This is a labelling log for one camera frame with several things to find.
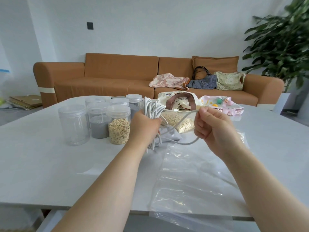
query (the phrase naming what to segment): left hand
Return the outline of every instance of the left hand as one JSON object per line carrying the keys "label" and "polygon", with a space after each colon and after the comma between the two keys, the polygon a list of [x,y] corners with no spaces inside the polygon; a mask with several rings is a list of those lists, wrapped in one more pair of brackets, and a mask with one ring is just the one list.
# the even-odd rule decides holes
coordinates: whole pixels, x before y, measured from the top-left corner
{"label": "left hand", "polygon": [[131,121],[130,136],[127,143],[143,145],[143,148],[146,149],[156,137],[161,121],[161,118],[150,119],[146,117],[143,110],[135,113]]}

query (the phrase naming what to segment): sofa armrest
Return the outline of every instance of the sofa armrest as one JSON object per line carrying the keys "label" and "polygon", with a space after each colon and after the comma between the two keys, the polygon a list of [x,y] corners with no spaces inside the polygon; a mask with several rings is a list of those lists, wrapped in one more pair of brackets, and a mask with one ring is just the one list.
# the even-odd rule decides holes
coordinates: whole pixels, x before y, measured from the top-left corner
{"label": "sofa armrest", "polygon": [[33,66],[34,77],[42,97],[43,107],[58,103],[54,83],[56,81],[83,77],[85,63],[78,62],[37,62]]}
{"label": "sofa armrest", "polygon": [[257,106],[272,110],[284,88],[281,79],[247,74],[243,83],[243,91],[257,97]]}

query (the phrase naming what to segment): white cable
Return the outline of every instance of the white cable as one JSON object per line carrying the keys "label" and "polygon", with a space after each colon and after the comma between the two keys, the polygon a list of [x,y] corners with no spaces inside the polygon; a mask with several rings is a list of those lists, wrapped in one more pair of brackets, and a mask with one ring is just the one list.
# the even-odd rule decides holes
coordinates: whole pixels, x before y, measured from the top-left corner
{"label": "white cable", "polygon": [[[168,125],[167,120],[161,115],[161,113],[162,113],[164,110],[166,110],[165,108],[166,108],[166,106],[165,106],[165,105],[160,105],[160,104],[158,104],[158,101],[152,101],[152,100],[151,100],[150,98],[148,98],[148,97],[145,97],[145,99],[144,99],[144,114],[145,114],[145,116],[147,116],[147,117],[149,117],[149,118],[151,118],[151,119],[156,119],[156,118],[161,117],[161,118],[165,121],[165,123]],[[190,114],[196,113],[196,112],[198,112],[198,110],[194,110],[194,111],[189,112],[188,114],[186,114],[186,115],[179,121],[179,123],[178,123],[175,127],[172,127],[171,129],[167,130],[165,133],[162,133],[161,135],[166,134],[166,133],[170,132],[171,130],[175,129],[178,125],[180,125],[180,123],[181,123],[185,118],[187,118]],[[157,133],[157,136],[156,136],[156,137],[158,137],[158,139],[159,139],[158,145],[161,145],[161,144],[162,144],[161,135],[160,135],[159,133]],[[174,141],[174,140],[172,140],[172,139],[168,139],[168,138],[166,138],[166,139],[167,139],[167,140],[171,140],[171,141],[173,141],[173,142],[175,142],[175,143],[177,143],[177,144],[180,144],[180,145],[191,145],[191,144],[195,143],[199,138],[196,138],[194,141],[192,141],[192,142],[190,142],[190,143],[180,143],[180,142],[176,142],[176,141]],[[155,143],[155,139],[154,139],[154,140],[152,141],[152,143],[148,146],[148,148],[151,149],[151,150],[154,150],[154,149],[155,149],[155,145],[156,145],[156,143]]]}

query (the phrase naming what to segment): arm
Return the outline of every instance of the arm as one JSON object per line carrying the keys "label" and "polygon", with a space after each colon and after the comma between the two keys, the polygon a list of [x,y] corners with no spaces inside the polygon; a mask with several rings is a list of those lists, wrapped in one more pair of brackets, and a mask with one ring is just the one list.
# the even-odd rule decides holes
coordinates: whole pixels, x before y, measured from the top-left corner
{"label": "arm", "polygon": [[276,104],[283,88],[284,83],[278,78],[253,74],[247,74],[243,83],[243,91],[259,99],[258,106]]}
{"label": "arm", "polygon": [[54,90],[55,81],[83,77],[84,63],[37,62],[33,66],[34,77],[42,97],[43,107],[58,103]]}
{"label": "arm", "polygon": [[123,231],[139,163],[160,124],[136,113],[128,142],[52,232]]}
{"label": "arm", "polygon": [[308,208],[246,148],[227,115],[201,108],[195,134],[224,161],[261,231],[308,231]]}

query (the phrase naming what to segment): orange sofa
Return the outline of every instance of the orange sofa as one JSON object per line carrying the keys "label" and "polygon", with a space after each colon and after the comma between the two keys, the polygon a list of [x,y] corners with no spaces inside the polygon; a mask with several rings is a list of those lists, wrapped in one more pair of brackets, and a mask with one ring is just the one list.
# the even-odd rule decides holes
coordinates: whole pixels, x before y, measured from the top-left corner
{"label": "orange sofa", "polygon": [[[86,62],[37,62],[33,73],[39,86],[44,107],[68,98],[102,95],[120,96],[141,94],[157,98],[161,92],[172,88],[150,88],[157,74],[192,77],[191,58],[166,58],[117,54],[87,53]],[[203,95],[229,96],[238,104],[272,109],[284,84],[277,78],[247,74],[243,90],[222,91],[189,89],[197,97]]]}

